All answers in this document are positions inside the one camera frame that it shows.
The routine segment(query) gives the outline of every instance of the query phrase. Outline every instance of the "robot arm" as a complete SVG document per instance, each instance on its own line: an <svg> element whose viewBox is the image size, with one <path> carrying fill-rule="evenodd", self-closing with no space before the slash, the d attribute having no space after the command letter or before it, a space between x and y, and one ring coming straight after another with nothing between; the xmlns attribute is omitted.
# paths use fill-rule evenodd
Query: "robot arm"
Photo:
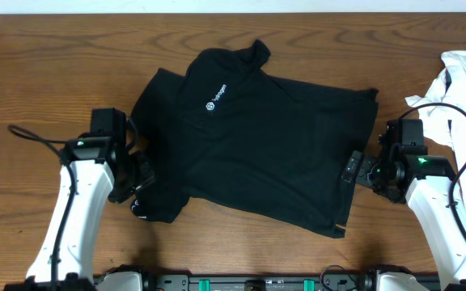
<svg viewBox="0 0 466 291"><path fill-rule="evenodd" d="M50 290L53 284L58 289L95 290L93 254L106 200L121 203L140 187L154 182L154 173L146 156L140 152L129 155L132 146L125 144L126 126L123 112L114 108L93 110L90 132L65 142L60 152L65 166L61 168L61 186L46 238L28 269L26 282L8 285L5 290ZM76 193L70 201L71 174ZM58 258L53 259L54 245L66 210ZM52 268L55 260L57 268L52 272L55 271ZM144 280L149 279L142 276L141 270L117 272L106 276L97 289L138 291L142 290Z"/></svg>
<svg viewBox="0 0 466 291"><path fill-rule="evenodd" d="M456 177L450 163L444 157L427 155L421 120L388 121L379 142L383 146L379 157L352 154L343 179L355 180L393 203L407 203L426 234L441 290L466 283L466 242L450 207L449 191ZM453 193L454 207L466 230L466 209L457 184ZM423 289L403 272L379 272L374 277L374 290Z"/></svg>

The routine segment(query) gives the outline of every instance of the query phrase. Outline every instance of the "white wall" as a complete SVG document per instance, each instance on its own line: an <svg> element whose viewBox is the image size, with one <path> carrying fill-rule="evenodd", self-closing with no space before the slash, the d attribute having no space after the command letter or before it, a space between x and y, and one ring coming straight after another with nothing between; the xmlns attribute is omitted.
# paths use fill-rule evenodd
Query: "white wall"
<svg viewBox="0 0 466 291"><path fill-rule="evenodd" d="M0 14L466 12L466 0L0 0Z"/></svg>

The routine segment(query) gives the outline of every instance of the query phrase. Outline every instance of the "wooden table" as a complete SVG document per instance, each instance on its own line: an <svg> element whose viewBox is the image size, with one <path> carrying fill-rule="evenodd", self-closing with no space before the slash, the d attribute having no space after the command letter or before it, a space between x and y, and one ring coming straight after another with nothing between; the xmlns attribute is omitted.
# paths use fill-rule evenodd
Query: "wooden table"
<svg viewBox="0 0 466 291"><path fill-rule="evenodd" d="M6 131L44 137L88 130L92 108L130 112L159 67L184 74L211 47L263 40L272 75L351 89L380 89L366 151L379 151L385 122L423 95L440 54L466 49L466 14L9 15L0 16L0 289L24 279L43 242L59 185L45 147ZM431 146L431 154L451 155ZM138 220L129 202L107 204L95 272L144 264L193 274L317 274L330 264L399 264L436 271L412 211L356 188L346 238L191 199L170 225Z"/></svg>

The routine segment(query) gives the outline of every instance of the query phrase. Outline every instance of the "white arm casing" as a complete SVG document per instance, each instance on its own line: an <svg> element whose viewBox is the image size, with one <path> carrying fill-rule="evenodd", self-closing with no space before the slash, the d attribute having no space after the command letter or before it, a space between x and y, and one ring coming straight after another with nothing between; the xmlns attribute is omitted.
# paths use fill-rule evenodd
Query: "white arm casing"
<svg viewBox="0 0 466 291"><path fill-rule="evenodd" d="M76 273L80 278L93 282L93 253L100 227L102 210L114 184L111 168L95 160L76 161L70 164L77 180L77 194L71 206L70 215L61 240L58 263L58 280L66 274ZM70 194L70 175L65 167L61 169L61 188L46 239L26 277L35 276L35 282L50 282L53 244L62 214Z"/></svg>
<svg viewBox="0 0 466 291"><path fill-rule="evenodd" d="M379 291L429 291L417 279L403 272L385 272L377 276L377 287Z"/></svg>
<svg viewBox="0 0 466 291"><path fill-rule="evenodd" d="M451 181L447 177L427 176L414 179L406 194L408 206L422 225L433 253L441 290L448 284L466 279L466 242L448 206ZM460 188L456 185L454 199L466 230L466 210L461 203Z"/></svg>

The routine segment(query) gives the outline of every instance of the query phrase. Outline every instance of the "green connector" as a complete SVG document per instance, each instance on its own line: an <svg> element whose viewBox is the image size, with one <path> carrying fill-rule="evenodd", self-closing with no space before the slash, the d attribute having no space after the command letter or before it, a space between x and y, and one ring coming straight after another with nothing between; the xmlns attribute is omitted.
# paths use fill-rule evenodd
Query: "green connector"
<svg viewBox="0 0 466 291"><path fill-rule="evenodd" d="M305 287L303 291L314 291L314 288L315 288L314 280L305 280L303 282L303 285Z"/></svg>
<svg viewBox="0 0 466 291"><path fill-rule="evenodd" d="M210 291L210 280L200 280L199 291Z"/></svg>

